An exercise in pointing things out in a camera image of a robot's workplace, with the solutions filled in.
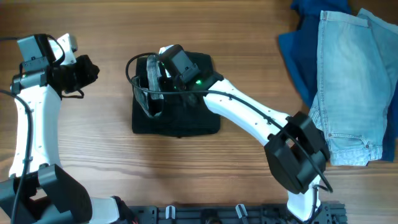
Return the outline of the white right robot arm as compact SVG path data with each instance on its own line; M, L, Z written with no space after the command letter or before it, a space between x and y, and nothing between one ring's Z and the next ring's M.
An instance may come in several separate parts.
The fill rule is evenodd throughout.
M130 59L132 130L173 137L214 134L226 118L263 147L271 174L288 193L283 222L328 223L330 212L319 190L330 191L323 171L329 152L310 118L272 110L217 73L209 55L144 53Z

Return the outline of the black shorts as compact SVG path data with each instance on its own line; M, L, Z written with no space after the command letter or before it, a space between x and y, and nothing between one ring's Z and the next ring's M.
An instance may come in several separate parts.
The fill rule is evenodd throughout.
M134 134L158 134L173 137L215 134L220 130L220 115L212 113L201 95L197 106L167 107L159 118L147 117L138 102L132 100L132 131Z

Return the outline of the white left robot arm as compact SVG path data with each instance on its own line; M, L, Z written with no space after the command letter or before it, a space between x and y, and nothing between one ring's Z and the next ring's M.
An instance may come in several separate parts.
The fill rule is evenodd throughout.
M9 95L17 105L17 146L8 180L1 182L1 208L11 223L122 223L118 197L90 197L62 169L58 116L63 93L80 91L99 74L89 56L68 65L46 65L15 75Z

